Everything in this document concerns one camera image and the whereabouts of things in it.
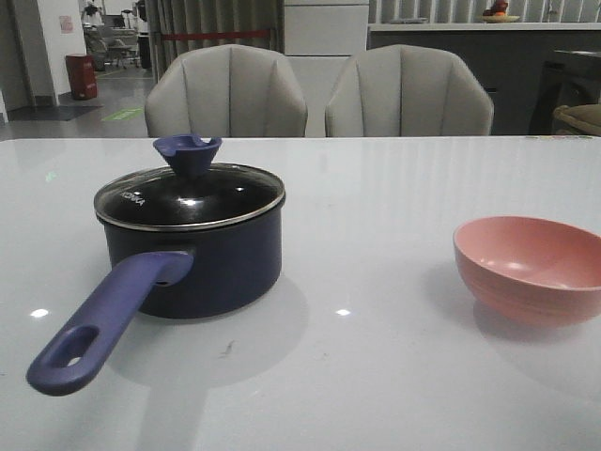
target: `red trash can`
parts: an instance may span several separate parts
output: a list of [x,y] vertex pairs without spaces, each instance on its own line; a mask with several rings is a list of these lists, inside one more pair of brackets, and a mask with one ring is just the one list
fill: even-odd
[[96,75],[94,74],[94,60],[91,54],[68,54],[67,74],[71,96],[76,101],[94,99],[98,95]]

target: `pink bowl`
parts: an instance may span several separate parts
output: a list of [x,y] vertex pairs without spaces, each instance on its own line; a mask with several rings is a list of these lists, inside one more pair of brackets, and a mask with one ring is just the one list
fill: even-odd
[[505,317],[564,326],[601,313],[601,237],[544,219],[476,219],[454,233],[455,262],[476,299]]

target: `floor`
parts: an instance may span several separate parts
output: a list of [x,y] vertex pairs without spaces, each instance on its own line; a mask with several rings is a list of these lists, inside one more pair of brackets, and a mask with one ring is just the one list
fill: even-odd
[[89,101],[67,100],[61,106],[91,106],[70,120],[39,120],[19,115],[0,125],[0,141],[16,138],[146,137],[144,101],[154,86],[152,70],[107,66],[96,72],[98,97]]

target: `red stripe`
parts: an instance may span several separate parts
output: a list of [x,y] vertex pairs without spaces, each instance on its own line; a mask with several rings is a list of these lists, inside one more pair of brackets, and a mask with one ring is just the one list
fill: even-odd
[[269,36],[269,30],[230,31],[226,33],[175,33],[171,35],[161,34],[162,40],[245,39],[268,38]]

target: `pot handle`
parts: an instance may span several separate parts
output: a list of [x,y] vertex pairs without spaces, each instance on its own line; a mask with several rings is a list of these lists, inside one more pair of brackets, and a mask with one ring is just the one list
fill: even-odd
[[29,366],[29,384],[51,396],[85,387],[155,284],[179,282],[192,264],[192,254],[185,251],[148,252],[120,261]]

